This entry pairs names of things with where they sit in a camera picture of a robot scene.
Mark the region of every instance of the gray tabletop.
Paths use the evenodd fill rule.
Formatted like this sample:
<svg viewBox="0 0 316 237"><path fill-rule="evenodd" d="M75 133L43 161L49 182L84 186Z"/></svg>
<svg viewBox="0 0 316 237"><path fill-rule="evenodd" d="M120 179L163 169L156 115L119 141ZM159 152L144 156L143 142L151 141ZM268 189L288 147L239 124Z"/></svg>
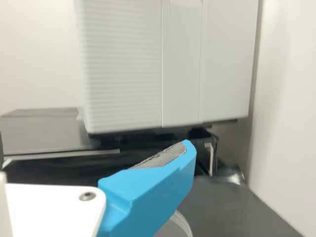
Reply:
<svg viewBox="0 0 316 237"><path fill-rule="evenodd" d="M301 237L246 186L196 177L178 210L194 237Z"/></svg>
<svg viewBox="0 0 316 237"><path fill-rule="evenodd" d="M16 110L0 117L0 131L5 156L90 151L97 146L76 108Z"/></svg>

